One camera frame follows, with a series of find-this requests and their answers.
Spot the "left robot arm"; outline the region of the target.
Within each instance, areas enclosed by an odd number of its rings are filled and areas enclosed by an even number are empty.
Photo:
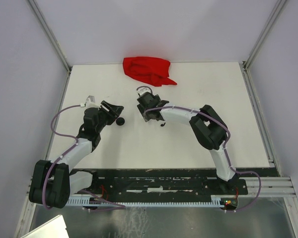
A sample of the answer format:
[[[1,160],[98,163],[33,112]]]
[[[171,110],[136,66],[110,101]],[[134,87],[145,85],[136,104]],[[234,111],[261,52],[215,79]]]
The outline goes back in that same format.
[[[72,138],[73,144],[55,160],[39,160],[34,167],[28,198],[30,202],[41,204],[48,210],[65,207],[69,197],[82,189],[88,193],[99,190],[100,181],[92,173],[73,173],[72,170],[96,149],[104,127],[113,124],[124,110],[123,106],[106,101],[96,105],[92,97],[74,107],[84,109],[78,134],[73,136],[52,131],[55,135]]]

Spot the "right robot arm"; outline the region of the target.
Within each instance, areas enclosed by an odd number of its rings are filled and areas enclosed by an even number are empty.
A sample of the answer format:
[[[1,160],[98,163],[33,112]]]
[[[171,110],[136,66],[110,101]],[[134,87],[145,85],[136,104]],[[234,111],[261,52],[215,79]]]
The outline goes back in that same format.
[[[147,122],[149,120],[177,122],[191,127],[197,141],[209,150],[216,166],[218,188],[224,194],[229,194],[236,188],[235,168],[225,154],[230,132],[227,125],[210,105],[200,109],[176,106],[159,95],[154,95],[150,88],[137,88],[137,108]]]

